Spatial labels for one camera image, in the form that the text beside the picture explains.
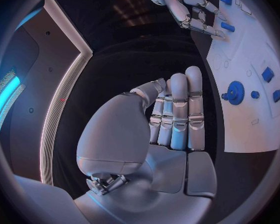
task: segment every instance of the white surface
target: white surface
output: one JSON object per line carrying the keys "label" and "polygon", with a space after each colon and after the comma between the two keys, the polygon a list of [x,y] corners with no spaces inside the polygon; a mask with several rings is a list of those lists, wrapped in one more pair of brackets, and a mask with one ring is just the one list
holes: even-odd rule
{"label": "white surface", "polygon": [[[216,18],[215,29],[221,29],[226,39],[213,37],[207,56],[217,83],[219,95],[227,92],[232,81],[240,81],[245,88],[243,102],[234,106],[221,99],[224,126],[225,152],[253,153],[278,149],[280,145],[280,100],[273,101],[273,92],[280,89],[280,64],[269,37],[261,24],[240,0],[232,5],[220,1],[220,11],[235,32],[221,28]],[[270,67],[275,76],[270,83],[262,72]],[[258,99],[251,98],[258,91]]]}

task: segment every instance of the blue gear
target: blue gear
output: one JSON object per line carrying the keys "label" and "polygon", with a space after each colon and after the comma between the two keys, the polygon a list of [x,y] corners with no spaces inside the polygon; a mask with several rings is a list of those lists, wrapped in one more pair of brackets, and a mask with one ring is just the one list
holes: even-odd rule
{"label": "blue gear", "polygon": [[233,81],[230,83],[227,93],[222,94],[222,98],[229,101],[232,105],[239,105],[245,96],[245,89],[241,82]]}

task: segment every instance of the white control panel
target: white control panel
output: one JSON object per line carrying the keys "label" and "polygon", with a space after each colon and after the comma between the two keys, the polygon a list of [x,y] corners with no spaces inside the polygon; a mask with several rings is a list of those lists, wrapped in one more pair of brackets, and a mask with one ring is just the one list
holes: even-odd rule
{"label": "white control panel", "polygon": [[[227,93],[233,81],[241,82],[245,89],[239,105],[221,99],[225,152],[276,150],[280,144],[280,63],[274,47],[240,0],[232,0],[231,5],[220,1],[219,8],[235,31],[222,28],[222,20],[215,18],[214,28],[222,30],[226,38],[212,36],[207,61],[220,95]],[[258,99],[252,98],[252,91],[260,94]]]}

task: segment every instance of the robotic hand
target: robotic hand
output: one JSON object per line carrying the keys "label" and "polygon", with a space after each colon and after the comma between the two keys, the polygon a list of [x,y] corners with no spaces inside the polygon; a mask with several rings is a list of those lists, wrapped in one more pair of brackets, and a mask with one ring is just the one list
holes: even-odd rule
{"label": "robotic hand", "polygon": [[165,92],[155,101],[149,122],[150,144],[204,150],[202,76],[198,67],[189,67],[185,75],[174,74]]}
{"label": "robotic hand", "polygon": [[[148,124],[144,113],[154,101]],[[81,135],[77,163],[90,190],[104,195],[142,166],[150,143],[185,150],[187,139],[191,150],[204,149],[202,76],[195,66],[174,74],[167,86],[161,78],[106,102]]]}
{"label": "robotic hand", "polygon": [[219,11],[219,9],[207,0],[152,0],[157,5],[167,5],[169,11],[173,15],[174,19],[181,28],[192,29],[200,31],[209,35],[219,36],[225,38],[224,32],[221,30],[215,30],[211,26],[205,24],[206,15],[203,10],[193,7],[193,12],[198,14],[199,19],[191,18],[188,8],[182,4],[191,6],[201,6],[216,14],[221,20],[226,21],[225,16]]}

